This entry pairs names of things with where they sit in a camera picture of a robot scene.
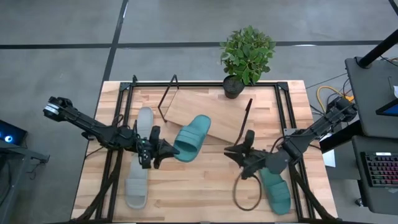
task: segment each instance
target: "potted plant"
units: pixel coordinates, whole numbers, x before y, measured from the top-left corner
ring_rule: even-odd
[[[261,73],[270,71],[267,63],[275,52],[275,44],[252,26],[233,31],[230,39],[220,43],[224,49],[221,63],[226,66],[224,72],[229,74],[223,82],[226,97],[238,97],[245,85],[255,84]]]

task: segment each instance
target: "green leaves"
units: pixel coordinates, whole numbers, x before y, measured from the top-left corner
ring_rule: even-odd
[[[248,57],[250,55],[251,44],[243,45],[243,53]]]
[[[232,31],[226,42],[220,42],[224,50],[221,53],[221,63],[225,64],[224,72],[236,75],[245,85],[260,80],[262,72],[269,72],[269,58],[275,52],[274,42],[258,29],[252,26],[243,30]]]

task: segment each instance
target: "yellow cable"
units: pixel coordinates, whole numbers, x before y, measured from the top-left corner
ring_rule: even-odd
[[[321,107],[322,107],[323,112],[326,113],[326,109],[325,109],[325,107],[324,107],[324,105],[323,105],[323,103],[322,103],[322,101],[321,101],[321,99],[320,99],[320,97],[319,97],[319,92],[320,92],[320,90],[323,89],[323,88],[328,88],[329,90],[333,90],[334,92],[336,92],[336,93],[339,94],[340,96],[343,96],[343,94],[341,94],[339,91],[337,91],[335,88],[333,88],[333,87],[331,87],[331,86],[320,86],[320,87],[318,88],[318,90],[317,90],[317,99],[318,99],[319,104],[320,104]]]

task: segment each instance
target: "gray slipper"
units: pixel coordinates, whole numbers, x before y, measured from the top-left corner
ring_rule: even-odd
[[[138,112],[137,132],[140,137],[149,139],[154,122],[154,113],[150,107],[143,107]],[[143,169],[138,161],[138,154],[133,153],[130,174],[125,181],[126,203],[131,208],[144,208],[148,196],[148,170]]]

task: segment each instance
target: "blue light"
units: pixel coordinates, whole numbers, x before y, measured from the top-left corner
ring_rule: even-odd
[[[10,142],[12,142],[12,136],[6,136],[4,138],[4,140],[6,140],[6,142],[10,143]]]

